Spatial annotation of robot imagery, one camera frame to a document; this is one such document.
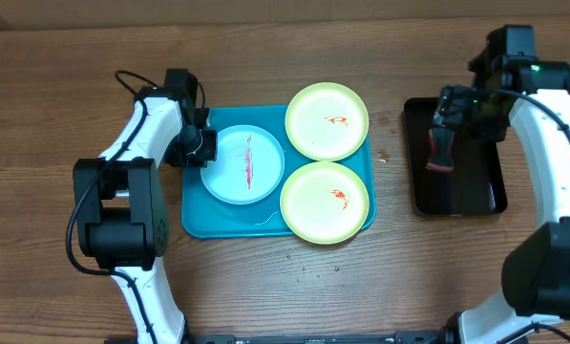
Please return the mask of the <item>orange and dark sponge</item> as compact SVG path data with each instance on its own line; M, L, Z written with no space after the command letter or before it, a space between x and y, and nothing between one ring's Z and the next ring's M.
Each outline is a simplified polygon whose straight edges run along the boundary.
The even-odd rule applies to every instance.
M452 147L454 132L445 127L434 127L429 131L431 154L426 167L429 170L450 173L454 170Z

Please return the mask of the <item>light blue plate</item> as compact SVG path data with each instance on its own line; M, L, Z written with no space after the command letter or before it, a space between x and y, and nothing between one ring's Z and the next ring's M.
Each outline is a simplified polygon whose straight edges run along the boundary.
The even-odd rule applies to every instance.
M218 132L217 158L201 170L201 180L220 201L253 204L276 189L284 168L283 148L272 134L235 125Z

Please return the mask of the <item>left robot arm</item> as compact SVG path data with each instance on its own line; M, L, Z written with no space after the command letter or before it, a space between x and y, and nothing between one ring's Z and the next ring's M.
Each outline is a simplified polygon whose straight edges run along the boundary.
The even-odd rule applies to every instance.
M189 343L192 338L171 292L163 256L168 210L158 168L204 168L217 157L217 133L201 83L169 69L132 92L134 112L112 145L74 165L74 210L65 249L80 272L109 276L136 323L136 343Z

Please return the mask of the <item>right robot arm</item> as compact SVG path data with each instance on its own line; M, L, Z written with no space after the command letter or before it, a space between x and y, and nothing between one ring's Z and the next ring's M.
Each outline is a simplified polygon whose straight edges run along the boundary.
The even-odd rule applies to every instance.
M506 257L500 290L452 316L439 341L519 343L570 321L570 65L540 59L530 26L506 25L488 34L469 68L471 86L441 91L427 166L453 169L457 135L501 141L513 129L529 168L537 227Z

